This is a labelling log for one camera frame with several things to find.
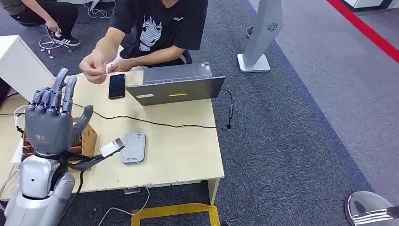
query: power bank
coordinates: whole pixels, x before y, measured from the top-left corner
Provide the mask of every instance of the power bank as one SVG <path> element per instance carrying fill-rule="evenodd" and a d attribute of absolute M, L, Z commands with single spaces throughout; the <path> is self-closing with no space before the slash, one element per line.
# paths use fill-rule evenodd
<path fill-rule="evenodd" d="M 121 151 L 122 162 L 125 164 L 144 161 L 145 133 L 127 133 L 123 136 L 125 147 Z"/>

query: gray laptop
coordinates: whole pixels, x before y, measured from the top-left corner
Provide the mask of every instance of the gray laptop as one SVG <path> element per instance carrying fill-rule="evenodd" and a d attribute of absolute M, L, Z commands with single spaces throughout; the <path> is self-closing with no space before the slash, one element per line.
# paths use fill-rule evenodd
<path fill-rule="evenodd" d="M 143 84 L 126 87 L 141 105 L 216 98 L 224 76 L 213 76 L 208 62 L 144 69 Z"/>

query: black smartphone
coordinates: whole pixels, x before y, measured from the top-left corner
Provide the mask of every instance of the black smartphone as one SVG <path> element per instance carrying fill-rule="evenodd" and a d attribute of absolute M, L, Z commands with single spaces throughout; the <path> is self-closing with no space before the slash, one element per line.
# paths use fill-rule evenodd
<path fill-rule="evenodd" d="M 125 74 L 117 74 L 110 77 L 109 99 L 125 97 L 125 79 Z"/>

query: white box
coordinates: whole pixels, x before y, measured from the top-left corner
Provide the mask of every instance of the white box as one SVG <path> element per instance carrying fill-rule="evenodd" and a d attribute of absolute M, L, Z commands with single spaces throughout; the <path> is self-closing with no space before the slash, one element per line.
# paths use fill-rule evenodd
<path fill-rule="evenodd" d="M 55 77 L 18 35 L 0 37 L 0 77 L 26 100 Z"/>

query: robotic hand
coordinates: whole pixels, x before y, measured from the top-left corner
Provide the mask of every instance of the robotic hand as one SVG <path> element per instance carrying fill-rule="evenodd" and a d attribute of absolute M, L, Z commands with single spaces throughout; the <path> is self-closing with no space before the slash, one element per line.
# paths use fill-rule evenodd
<path fill-rule="evenodd" d="M 64 79 L 67 69 L 58 73 L 53 88 L 37 90 L 32 102 L 25 111 L 26 135 L 34 148 L 34 154 L 43 158 L 51 158 L 65 153 L 76 145 L 83 129 L 93 115 L 93 106 L 86 106 L 79 120 L 72 126 L 72 97 L 76 84 L 76 76 Z M 62 101 L 62 88 L 66 86 Z"/>
<path fill-rule="evenodd" d="M 66 74 L 67 69 L 61 69 L 52 88 L 37 90 L 25 111 L 25 131 L 34 151 L 21 163 L 20 176 L 4 212 L 5 226 L 58 225 L 75 185 L 68 167 L 85 171 L 112 156 L 88 157 L 68 151 L 79 142 L 93 115 L 93 106 L 86 106 L 73 125 L 71 111 L 76 77 L 69 76 L 65 83 Z M 69 158 L 81 161 L 71 164 Z"/>

